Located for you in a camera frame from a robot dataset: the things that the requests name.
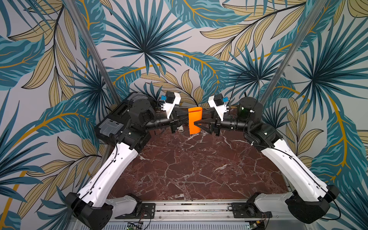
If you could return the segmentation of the left aluminium frame post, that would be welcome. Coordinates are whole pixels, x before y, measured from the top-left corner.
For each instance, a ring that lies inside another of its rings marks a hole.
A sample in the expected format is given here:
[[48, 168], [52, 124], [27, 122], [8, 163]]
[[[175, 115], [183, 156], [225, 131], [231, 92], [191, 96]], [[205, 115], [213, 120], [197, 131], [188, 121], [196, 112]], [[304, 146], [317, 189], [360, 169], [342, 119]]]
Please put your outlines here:
[[83, 21], [83, 17], [79, 12], [79, 9], [77, 7], [77, 4], [75, 1], [72, 0], [66, 0], [65, 4], [71, 14], [72, 19], [74, 20], [74, 23], [76, 24], [77, 28], [79, 29], [81, 36], [86, 44], [87, 49], [91, 53], [91, 56], [97, 65], [97, 68], [99, 72], [102, 75], [103, 80], [105, 81], [105, 84], [107, 86], [107, 89], [110, 91], [113, 101], [115, 104], [119, 104], [121, 102], [120, 97], [118, 96], [112, 81], [110, 79], [110, 76], [105, 68], [105, 65], [98, 53], [98, 50], [96, 48], [96, 45], [94, 44], [93, 38], [91, 37], [91, 34], [87, 28], [87, 25]]

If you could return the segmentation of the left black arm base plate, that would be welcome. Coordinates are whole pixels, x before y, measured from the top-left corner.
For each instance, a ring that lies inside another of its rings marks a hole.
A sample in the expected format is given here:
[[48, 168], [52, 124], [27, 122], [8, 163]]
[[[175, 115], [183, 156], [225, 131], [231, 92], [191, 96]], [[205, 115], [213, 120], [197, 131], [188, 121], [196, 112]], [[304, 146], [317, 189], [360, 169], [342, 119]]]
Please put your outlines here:
[[115, 219], [153, 219], [155, 208], [155, 203], [142, 203], [131, 214], [123, 214], [115, 217]]

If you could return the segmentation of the black plastic toolbox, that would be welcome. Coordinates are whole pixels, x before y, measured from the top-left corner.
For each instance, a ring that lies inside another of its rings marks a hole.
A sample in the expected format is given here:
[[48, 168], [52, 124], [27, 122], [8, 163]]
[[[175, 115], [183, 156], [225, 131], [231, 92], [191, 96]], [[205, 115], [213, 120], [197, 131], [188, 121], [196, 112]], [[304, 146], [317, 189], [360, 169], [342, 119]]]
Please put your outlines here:
[[151, 134], [141, 124], [134, 123], [129, 109], [138, 104], [139, 99], [148, 97], [140, 93], [130, 93], [106, 118], [94, 128], [99, 140], [115, 146], [118, 143], [128, 145], [130, 150], [141, 152], [151, 139]]

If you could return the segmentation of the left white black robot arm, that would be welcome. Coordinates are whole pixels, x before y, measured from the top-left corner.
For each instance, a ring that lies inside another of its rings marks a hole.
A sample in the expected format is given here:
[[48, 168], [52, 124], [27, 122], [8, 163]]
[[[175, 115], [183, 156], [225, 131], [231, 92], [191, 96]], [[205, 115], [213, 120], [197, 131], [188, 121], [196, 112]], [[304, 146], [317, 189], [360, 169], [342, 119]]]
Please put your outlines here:
[[176, 114], [181, 97], [170, 92], [163, 96], [163, 112], [156, 113], [155, 102], [130, 94], [96, 127], [97, 137], [114, 145], [114, 150], [95, 176], [78, 192], [70, 192], [65, 203], [72, 215], [91, 230], [101, 230], [110, 219], [141, 212], [141, 201], [126, 195], [117, 201], [107, 197], [114, 184], [151, 138], [150, 130], [170, 127], [175, 132], [187, 116]]

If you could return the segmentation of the aluminium frame post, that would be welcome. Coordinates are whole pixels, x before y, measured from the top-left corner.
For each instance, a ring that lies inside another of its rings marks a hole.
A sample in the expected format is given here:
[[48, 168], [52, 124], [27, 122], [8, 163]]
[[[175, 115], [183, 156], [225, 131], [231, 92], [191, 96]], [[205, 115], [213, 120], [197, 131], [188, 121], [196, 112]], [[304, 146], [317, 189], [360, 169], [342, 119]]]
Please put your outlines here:
[[121, 102], [120, 97], [118, 96], [112, 81], [110, 79], [110, 76], [105, 68], [105, 65], [98, 53], [98, 50], [96, 48], [96, 45], [94, 44], [93, 38], [91, 37], [91, 34], [87, 28], [87, 25], [83, 21], [83, 17], [79, 12], [79, 9], [77, 7], [77, 4], [75, 1], [72, 0], [66, 0], [65, 4], [71, 14], [72, 19], [74, 20], [74, 23], [76, 24], [77, 28], [79, 29], [81, 36], [86, 44], [87, 49], [91, 53], [91, 56], [97, 65], [97, 68], [99, 72], [102, 75], [103, 80], [105, 81], [105, 84], [107, 86], [107, 89], [110, 91], [113, 101], [115, 104], [119, 104]]
[[268, 98], [272, 94], [274, 88], [276, 87], [278, 81], [280, 80], [282, 73], [284, 72], [285, 68], [287, 67], [289, 61], [293, 57], [293, 55], [297, 52], [298, 48], [300, 47], [301, 43], [303, 42], [304, 38], [308, 34], [309, 30], [313, 26], [315, 20], [320, 14], [320, 11], [323, 9], [325, 4], [327, 3], [327, 0], [324, 1], [316, 1], [313, 8], [311, 9], [310, 14], [306, 17], [306, 20], [304, 24], [302, 25], [299, 32], [297, 32], [296, 37], [291, 44], [290, 48], [288, 49], [287, 53], [285, 54], [285, 57], [283, 58], [280, 66], [278, 67], [275, 75], [273, 76], [272, 80], [269, 82], [269, 85], [265, 92], [263, 93], [262, 98], [259, 100], [259, 102], [263, 105], [267, 102]]

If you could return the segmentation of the right aluminium frame post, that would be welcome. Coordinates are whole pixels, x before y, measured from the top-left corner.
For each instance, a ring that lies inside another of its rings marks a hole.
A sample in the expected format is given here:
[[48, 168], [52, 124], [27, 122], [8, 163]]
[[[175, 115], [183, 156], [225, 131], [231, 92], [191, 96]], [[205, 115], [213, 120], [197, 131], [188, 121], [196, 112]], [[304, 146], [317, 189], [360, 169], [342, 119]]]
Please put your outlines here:
[[324, 1], [316, 1], [313, 8], [311, 9], [310, 14], [306, 17], [306, 20], [304, 24], [302, 25], [299, 32], [297, 32], [296, 37], [291, 44], [290, 48], [288, 49], [287, 53], [285, 54], [285, 57], [283, 58], [280, 66], [278, 67], [275, 75], [273, 76], [272, 80], [269, 82], [269, 85], [265, 92], [263, 93], [262, 98], [259, 100], [259, 102], [263, 105], [267, 102], [268, 98], [272, 94], [274, 88], [276, 87], [278, 81], [280, 80], [282, 73], [284, 72], [285, 68], [287, 67], [289, 61], [293, 57], [293, 55], [297, 52], [298, 48], [300, 47], [301, 43], [303, 42], [304, 38], [308, 34], [309, 30], [313, 26], [315, 20], [320, 14], [320, 11], [323, 9], [325, 4], [327, 3], [327, 0]]

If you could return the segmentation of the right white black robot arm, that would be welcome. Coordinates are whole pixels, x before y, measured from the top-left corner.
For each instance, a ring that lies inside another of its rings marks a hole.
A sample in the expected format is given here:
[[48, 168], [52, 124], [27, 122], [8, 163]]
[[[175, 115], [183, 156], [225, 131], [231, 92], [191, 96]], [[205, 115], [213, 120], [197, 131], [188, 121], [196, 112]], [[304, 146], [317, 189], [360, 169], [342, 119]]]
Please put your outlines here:
[[327, 220], [326, 214], [338, 197], [339, 189], [314, 175], [276, 128], [261, 121], [264, 107], [255, 98], [242, 98], [235, 116], [228, 114], [227, 100], [221, 94], [211, 96], [208, 103], [215, 110], [214, 114], [207, 119], [190, 115], [190, 130], [198, 128], [216, 135], [221, 130], [242, 132], [244, 138], [267, 157], [294, 188], [284, 194], [255, 193], [246, 204], [247, 214], [283, 212], [306, 224]]

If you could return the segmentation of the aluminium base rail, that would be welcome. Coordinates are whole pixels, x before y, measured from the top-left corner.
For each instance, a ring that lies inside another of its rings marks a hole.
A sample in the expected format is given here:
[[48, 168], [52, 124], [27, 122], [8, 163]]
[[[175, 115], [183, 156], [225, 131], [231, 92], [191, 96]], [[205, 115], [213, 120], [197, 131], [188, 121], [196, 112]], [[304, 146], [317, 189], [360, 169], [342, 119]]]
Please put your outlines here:
[[128, 222], [138, 222], [143, 230], [317, 230], [316, 223], [305, 224], [284, 212], [273, 217], [234, 218], [227, 207], [234, 200], [154, 201], [153, 219], [115, 219], [106, 230], [126, 230]]

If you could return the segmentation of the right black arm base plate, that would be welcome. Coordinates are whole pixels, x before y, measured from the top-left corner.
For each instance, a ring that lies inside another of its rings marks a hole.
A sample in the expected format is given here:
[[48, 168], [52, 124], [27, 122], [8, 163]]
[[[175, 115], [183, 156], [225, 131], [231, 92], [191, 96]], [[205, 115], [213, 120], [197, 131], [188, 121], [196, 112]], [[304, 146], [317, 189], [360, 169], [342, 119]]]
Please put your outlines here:
[[236, 219], [267, 219], [273, 217], [271, 212], [262, 212], [254, 204], [250, 203], [231, 203], [227, 210], [231, 211]]

